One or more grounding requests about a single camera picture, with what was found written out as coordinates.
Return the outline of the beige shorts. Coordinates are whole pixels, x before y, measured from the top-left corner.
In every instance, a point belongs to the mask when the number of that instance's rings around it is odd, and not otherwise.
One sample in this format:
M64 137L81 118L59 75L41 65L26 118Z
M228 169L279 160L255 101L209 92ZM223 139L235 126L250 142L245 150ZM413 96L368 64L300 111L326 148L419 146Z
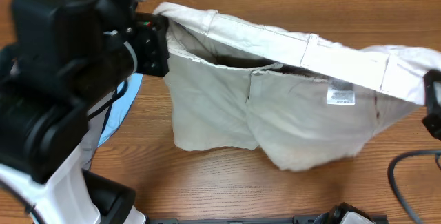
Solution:
M281 170L303 171L357 155L375 135L425 103L436 50L361 50L175 3L167 18L177 147L262 149Z

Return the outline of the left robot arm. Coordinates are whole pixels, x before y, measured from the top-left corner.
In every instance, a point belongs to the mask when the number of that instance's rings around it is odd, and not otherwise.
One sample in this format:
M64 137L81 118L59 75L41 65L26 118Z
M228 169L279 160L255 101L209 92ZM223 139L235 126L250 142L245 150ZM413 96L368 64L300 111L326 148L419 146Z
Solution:
M89 122L135 73L163 77L165 17L144 0L12 0L1 50L1 186L35 223L146 223L135 191L83 169Z

